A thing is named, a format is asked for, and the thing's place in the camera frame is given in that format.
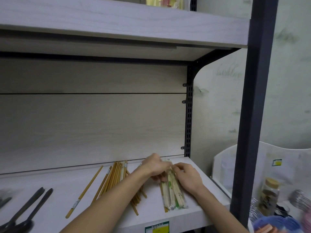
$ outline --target yellow package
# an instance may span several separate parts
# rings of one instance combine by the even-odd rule
[[[184,0],[146,0],[149,6],[161,6],[184,10]]]

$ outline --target shelf label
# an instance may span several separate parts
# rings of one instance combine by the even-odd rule
[[[169,222],[145,227],[145,233],[169,233]]]

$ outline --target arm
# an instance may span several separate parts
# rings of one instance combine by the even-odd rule
[[[157,154],[147,157],[127,178],[106,192],[84,210],[60,233],[109,233],[123,211],[149,177],[160,175],[172,164],[161,161]]]
[[[180,184],[196,198],[219,233],[248,233],[243,225],[203,185],[200,174],[191,164],[178,163],[173,165],[173,169]]]

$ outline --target cork lid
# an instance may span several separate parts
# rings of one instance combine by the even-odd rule
[[[267,177],[266,178],[266,185],[271,187],[271,188],[278,189],[280,186],[280,183],[273,178]]]

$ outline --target white wall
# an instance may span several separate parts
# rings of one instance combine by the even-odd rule
[[[249,17],[251,0],[199,0],[198,11]],[[260,140],[311,147],[311,0],[279,0]],[[191,159],[207,174],[237,143],[247,50],[205,66],[194,81]]]

